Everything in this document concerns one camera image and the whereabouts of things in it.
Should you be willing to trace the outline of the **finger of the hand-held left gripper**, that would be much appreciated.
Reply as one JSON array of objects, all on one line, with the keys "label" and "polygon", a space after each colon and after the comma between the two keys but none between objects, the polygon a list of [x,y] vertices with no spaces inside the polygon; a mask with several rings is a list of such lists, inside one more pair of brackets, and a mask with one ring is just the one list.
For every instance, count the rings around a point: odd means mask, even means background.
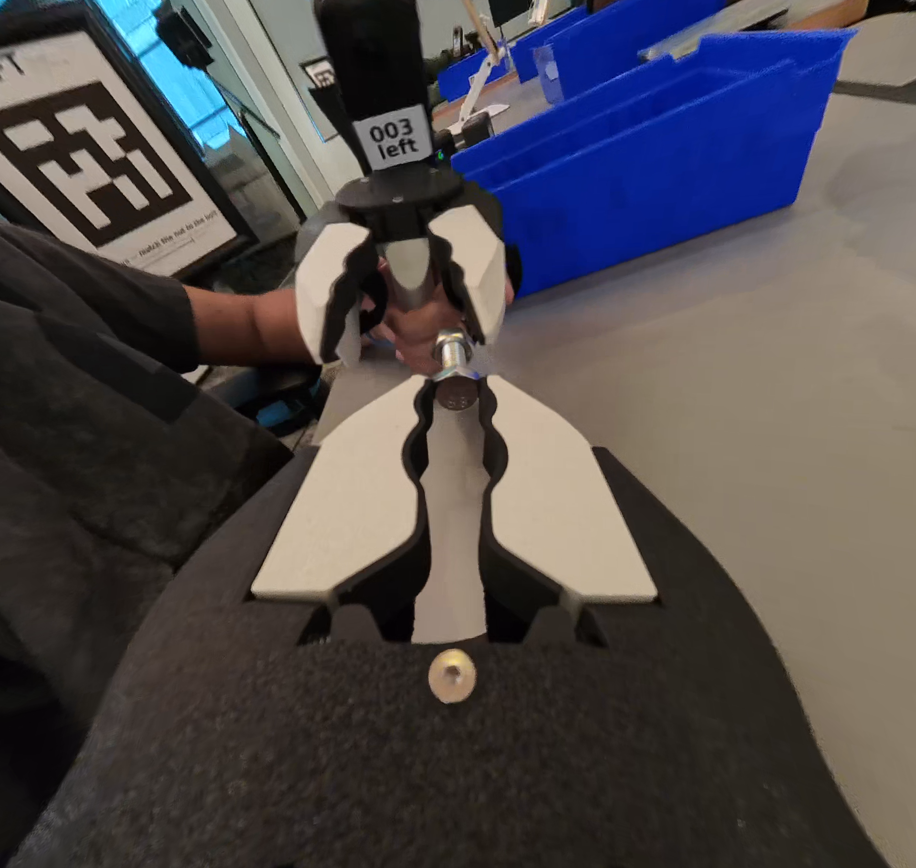
[{"label": "finger of the hand-held left gripper", "polygon": [[375,271],[375,246],[364,226],[325,226],[295,275],[296,320],[311,357],[322,363],[358,365],[361,284]]},{"label": "finger of the hand-held left gripper", "polygon": [[430,253],[441,285],[472,340],[493,345],[506,313],[506,248],[474,205],[446,210],[428,224]]}]

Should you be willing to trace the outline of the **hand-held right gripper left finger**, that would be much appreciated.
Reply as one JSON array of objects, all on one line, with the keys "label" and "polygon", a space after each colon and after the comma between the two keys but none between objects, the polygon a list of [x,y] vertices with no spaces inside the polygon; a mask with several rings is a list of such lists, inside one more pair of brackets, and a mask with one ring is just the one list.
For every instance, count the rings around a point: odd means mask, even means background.
[{"label": "hand-held right gripper left finger", "polygon": [[253,599],[369,610],[388,641],[410,642],[431,571],[421,477],[432,382],[419,375],[331,432],[250,587]]}]

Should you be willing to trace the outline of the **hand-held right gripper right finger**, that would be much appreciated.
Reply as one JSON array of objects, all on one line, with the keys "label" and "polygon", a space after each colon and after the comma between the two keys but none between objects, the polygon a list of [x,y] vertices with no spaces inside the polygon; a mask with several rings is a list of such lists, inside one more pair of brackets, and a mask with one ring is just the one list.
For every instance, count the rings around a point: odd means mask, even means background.
[{"label": "hand-held right gripper right finger", "polygon": [[595,607],[650,605],[658,588],[600,464],[608,452],[500,375],[478,386],[478,569],[487,639],[522,642],[538,617],[576,637]]}]

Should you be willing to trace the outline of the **short thick silver bolt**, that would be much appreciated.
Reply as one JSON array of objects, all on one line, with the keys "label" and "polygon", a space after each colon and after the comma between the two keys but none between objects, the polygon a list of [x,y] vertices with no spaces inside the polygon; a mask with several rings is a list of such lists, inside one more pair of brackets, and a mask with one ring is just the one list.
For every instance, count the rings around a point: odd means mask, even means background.
[{"label": "short thick silver bolt", "polygon": [[457,346],[442,355],[442,369],[433,377],[434,397],[442,408],[462,412],[476,404],[480,376],[464,362]]}]

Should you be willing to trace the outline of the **blue plastic bin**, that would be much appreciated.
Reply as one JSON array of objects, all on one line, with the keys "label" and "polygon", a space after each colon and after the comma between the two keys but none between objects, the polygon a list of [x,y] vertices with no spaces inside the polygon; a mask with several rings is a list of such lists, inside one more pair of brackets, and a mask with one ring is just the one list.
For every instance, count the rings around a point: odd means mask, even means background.
[{"label": "blue plastic bin", "polygon": [[532,295],[791,206],[851,28],[704,38],[459,152]]},{"label": "blue plastic bin", "polygon": [[716,15],[727,0],[619,0],[554,30],[533,48],[549,106],[634,70],[658,43]]},{"label": "blue plastic bin", "polygon": [[537,76],[534,50],[549,45],[555,36],[576,26],[587,15],[586,7],[580,5],[510,43],[510,57],[520,84],[528,83]]},{"label": "blue plastic bin", "polygon": [[[486,50],[478,50],[460,61],[453,62],[437,77],[439,92],[448,103],[459,102],[471,91],[471,85],[487,58]],[[492,67],[486,85],[496,82],[511,72],[511,60],[503,58]]]}]

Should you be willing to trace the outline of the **person's left forearm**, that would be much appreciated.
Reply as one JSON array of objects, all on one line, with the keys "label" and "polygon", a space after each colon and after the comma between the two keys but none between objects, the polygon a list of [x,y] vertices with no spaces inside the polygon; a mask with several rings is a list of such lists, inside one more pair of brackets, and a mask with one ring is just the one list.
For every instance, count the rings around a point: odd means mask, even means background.
[{"label": "person's left forearm", "polygon": [[184,287],[203,364],[263,368],[314,366],[291,289],[240,295]]}]

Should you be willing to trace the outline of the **grey desk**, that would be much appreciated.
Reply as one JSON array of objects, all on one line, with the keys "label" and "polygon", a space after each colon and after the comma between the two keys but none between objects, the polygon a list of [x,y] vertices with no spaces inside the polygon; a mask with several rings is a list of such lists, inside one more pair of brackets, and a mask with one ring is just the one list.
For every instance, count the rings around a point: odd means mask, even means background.
[{"label": "grey desk", "polygon": [[839,85],[789,209],[523,299],[494,359],[712,551],[914,866],[914,15]]}]

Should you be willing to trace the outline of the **person's left hand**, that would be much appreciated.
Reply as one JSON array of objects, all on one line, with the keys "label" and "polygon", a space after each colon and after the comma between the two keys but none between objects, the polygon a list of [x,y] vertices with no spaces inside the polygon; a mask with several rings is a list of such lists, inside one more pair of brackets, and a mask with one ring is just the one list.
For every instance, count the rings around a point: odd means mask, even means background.
[{"label": "person's left hand", "polygon": [[441,284],[436,285],[430,298],[418,309],[404,311],[389,306],[383,322],[376,327],[380,325],[395,337],[395,345],[390,350],[397,360],[411,373],[427,377],[441,370],[441,364],[432,356],[438,332],[464,327],[461,312],[449,301]]}]

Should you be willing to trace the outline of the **white document stand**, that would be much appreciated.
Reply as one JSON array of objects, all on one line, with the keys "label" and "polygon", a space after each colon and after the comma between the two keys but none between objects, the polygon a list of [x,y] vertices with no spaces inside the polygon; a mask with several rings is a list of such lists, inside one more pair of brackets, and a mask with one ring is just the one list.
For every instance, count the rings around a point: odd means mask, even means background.
[{"label": "white document stand", "polygon": [[485,57],[473,75],[469,93],[464,97],[458,116],[460,126],[464,125],[477,113],[477,103],[483,90],[497,73],[497,79],[511,73],[511,57],[508,45],[498,45],[494,51],[487,51]]}]

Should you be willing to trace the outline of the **framed marker poster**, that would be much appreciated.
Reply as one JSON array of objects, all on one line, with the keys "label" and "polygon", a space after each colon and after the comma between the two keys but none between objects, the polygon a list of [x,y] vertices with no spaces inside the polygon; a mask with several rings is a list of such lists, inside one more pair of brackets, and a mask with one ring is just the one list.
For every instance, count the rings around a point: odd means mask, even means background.
[{"label": "framed marker poster", "polygon": [[257,243],[200,148],[83,3],[1,20],[2,219],[185,279]]}]

